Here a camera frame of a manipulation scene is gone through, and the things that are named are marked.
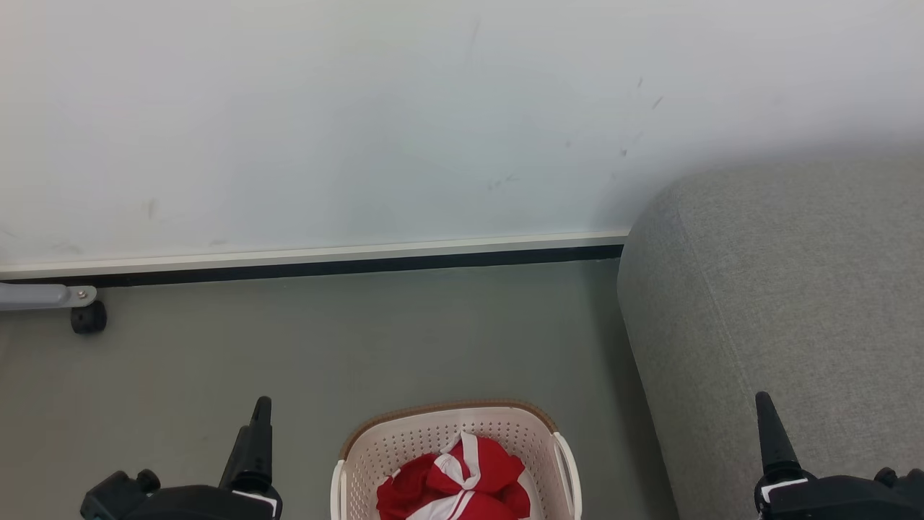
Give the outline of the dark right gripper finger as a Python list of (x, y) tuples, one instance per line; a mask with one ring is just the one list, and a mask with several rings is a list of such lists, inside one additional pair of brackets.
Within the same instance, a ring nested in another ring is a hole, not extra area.
[(755, 405), (758, 417), (758, 435), (760, 461), (762, 461), (763, 475), (760, 484), (778, 484), (801, 480), (804, 471), (798, 463), (794, 448), (788, 437), (785, 427), (771, 395), (766, 391), (759, 391), (755, 395)]

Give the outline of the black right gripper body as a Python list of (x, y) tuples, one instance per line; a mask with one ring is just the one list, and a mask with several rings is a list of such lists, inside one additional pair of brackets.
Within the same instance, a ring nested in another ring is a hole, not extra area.
[(924, 520), (924, 501), (852, 476), (760, 484), (755, 506), (759, 520)]

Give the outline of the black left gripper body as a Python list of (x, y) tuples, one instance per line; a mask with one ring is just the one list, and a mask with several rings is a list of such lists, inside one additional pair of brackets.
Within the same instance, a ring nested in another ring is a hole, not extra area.
[(267, 499), (212, 486), (169, 487), (136, 510), (136, 520), (279, 520)]

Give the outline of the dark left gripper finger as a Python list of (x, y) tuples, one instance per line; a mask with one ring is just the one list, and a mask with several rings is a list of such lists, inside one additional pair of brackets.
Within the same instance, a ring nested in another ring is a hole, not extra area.
[(261, 396), (250, 422), (238, 431), (235, 444), (222, 472), (220, 487), (268, 495), (273, 487), (273, 425), (270, 397)]

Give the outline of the red and white garment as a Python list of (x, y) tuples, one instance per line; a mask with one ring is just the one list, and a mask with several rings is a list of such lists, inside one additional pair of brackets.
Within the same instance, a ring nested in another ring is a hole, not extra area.
[(529, 520), (527, 469), (497, 441), (460, 433), (403, 464), (376, 491), (379, 520)]

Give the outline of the grey fabric sofa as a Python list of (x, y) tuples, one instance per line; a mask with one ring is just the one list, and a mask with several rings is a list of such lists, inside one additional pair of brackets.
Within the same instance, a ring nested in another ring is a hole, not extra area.
[(924, 152), (682, 178), (617, 295), (681, 520), (756, 519), (759, 391), (815, 476), (924, 470)]

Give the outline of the white perforated laundry basket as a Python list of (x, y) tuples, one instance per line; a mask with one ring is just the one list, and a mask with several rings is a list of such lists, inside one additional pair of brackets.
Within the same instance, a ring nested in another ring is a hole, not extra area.
[(529, 520), (581, 520), (580, 472), (550, 415), (515, 399), (471, 399), (374, 417), (344, 442), (330, 488), (330, 520), (378, 520), (376, 488), (402, 464), (466, 432), (491, 438), (526, 468)]

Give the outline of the white and black baseboard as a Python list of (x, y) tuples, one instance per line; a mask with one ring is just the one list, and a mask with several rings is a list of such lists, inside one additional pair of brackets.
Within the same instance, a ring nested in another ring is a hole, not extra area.
[(96, 287), (286, 279), (505, 264), (543, 264), (621, 256), (628, 229), (494, 239), (422, 241), (283, 251), (208, 253), (110, 261), (0, 264), (0, 281)]

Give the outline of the grey metal stand leg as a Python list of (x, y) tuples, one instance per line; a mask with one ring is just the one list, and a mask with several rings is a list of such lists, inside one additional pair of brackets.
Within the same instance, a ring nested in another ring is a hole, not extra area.
[(82, 308), (96, 300), (93, 286), (0, 282), (0, 311)]

